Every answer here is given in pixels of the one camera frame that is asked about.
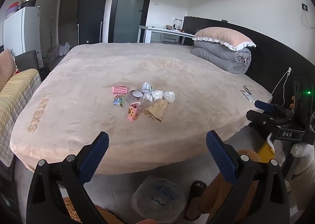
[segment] brown plush toy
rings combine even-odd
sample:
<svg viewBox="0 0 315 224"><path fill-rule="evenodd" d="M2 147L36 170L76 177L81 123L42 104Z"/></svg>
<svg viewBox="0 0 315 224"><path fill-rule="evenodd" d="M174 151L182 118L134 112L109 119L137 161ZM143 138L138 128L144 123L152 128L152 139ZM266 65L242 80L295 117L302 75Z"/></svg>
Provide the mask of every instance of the brown plush toy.
<svg viewBox="0 0 315 224"><path fill-rule="evenodd" d="M73 220L76 220L76 221L82 223L76 210L74 209L74 207L72 205L70 198L66 197L63 200L65 202L65 205L67 207L67 210L69 212L70 217ZM100 207L98 205L95 205L95 207L98 209L98 211L103 216L103 218L107 221L107 223L109 223L109 224L125 224L122 220L118 219L117 216L112 214L111 212L103 209L102 207Z"/></svg>
<svg viewBox="0 0 315 224"><path fill-rule="evenodd" d="M258 154L252 150L240 150L238 153L239 155L247 155L253 161L260 161ZM253 181L251 183L244 203L235 217L234 222L243 220L248 215L248 211L252 205L253 198L256 193L257 185L258 181ZM199 190L202 194L200 197L195 195L194 198L191 198L190 194L188 207L185 212L186 219L196 220L199 218L200 214L209 214L208 221L212 220L213 217L218 213L219 209L222 207L232 187L233 185L225 181L221 173L215 177L208 187L203 182L194 182L190 193L198 193Z"/></svg>

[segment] blue gripper pad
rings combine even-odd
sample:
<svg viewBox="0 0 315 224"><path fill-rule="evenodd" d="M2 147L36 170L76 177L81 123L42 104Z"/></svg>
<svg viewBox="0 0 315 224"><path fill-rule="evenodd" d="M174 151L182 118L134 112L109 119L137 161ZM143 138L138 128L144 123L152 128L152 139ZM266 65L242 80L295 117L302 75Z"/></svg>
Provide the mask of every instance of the blue gripper pad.
<svg viewBox="0 0 315 224"><path fill-rule="evenodd" d="M271 113L275 111L275 108L273 105L265 103L265 102L260 101L260 100L255 101L255 107L259 108L261 110L267 111L267 112L271 112Z"/></svg>
<svg viewBox="0 0 315 224"><path fill-rule="evenodd" d="M232 146L230 146L232 150L228 152L226 146L229 145L225 145L215 131L207 133L206 144L225 181L235 184L237 181L238 163L236 157L238 157L238 153Z"/></svg>
<svg viewBox="0 0 315 224"><path fill-rule="evenodd" d="M81 185L91 181L100 161L103 159L109 146L108 134L101 132L92 145L92 149L79 167L79 182Z"/></svg>

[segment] plastic bag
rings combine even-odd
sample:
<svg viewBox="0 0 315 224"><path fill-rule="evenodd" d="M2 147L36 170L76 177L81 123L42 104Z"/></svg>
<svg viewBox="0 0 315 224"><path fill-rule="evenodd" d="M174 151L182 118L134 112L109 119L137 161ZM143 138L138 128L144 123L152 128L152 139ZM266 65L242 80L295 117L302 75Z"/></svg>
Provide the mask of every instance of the plastic bag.
<svg viewBox="0 0 315 224"><path fill-rule="evenodd" d="M69 51L70 51L70 44L66 42L65 47L63 49L63 54L67 55Z"/></svg>
<svg viewBox="0 0 315 224"><path fill-rule="evenodd" d="M164 98L166 99L168 103L173 103L176 98L175 92L172 92L172 91L164 92Z"/></svg>
<svg viewBox="0 0 315 224"><path fill-rule="evenodd" d="M175 183L150 175L132 195L131 205L145 219L171 223L184 209L185 195Z"/></svg>
<svg viewBox="0 0 315 224"><path fill-rule="evenodd" d="M69 51L70 51L70 44L66 42L64 46L60 46L59 48L59 57L63 55L67 55Z"/></svg>
<svg viewBox="0 0 315 224"><path fill-rule="evenodd" d="M154 101L163 99L163 91L152 91L151 95Z"/></svg>

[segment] gray folded comforter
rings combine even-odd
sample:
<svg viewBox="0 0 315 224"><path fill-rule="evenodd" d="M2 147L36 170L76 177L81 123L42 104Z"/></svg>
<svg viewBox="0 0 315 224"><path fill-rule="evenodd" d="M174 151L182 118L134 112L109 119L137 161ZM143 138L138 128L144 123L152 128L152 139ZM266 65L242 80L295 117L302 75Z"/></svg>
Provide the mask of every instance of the gray folded comforter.
<svg viewBox="0 0 315 224"><path fill-rule="evenodd" d="M251 53L247 48L233 51L219 43L205 41L196 41L195 46L198 48L193 49L192 54L230 73L246 73L251 62Z"/></svg>

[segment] dark wardrobe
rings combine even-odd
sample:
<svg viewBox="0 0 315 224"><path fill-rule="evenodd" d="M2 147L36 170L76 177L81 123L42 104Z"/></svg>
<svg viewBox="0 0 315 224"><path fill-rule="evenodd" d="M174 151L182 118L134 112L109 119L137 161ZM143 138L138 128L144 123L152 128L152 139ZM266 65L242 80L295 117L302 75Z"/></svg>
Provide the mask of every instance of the dark wardrobe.
<svg viewBox="0 0 315 224"><path fill-rule="evenodd" d="M79 45L102 42L105 2L106 0L79 0Z"/></svg>
<svg viewBox="0 0 315 224"><path fill-rule="evenodd" d="M73 48L103 40L106 0L60 0L59 43L69 42Z"/></svg>

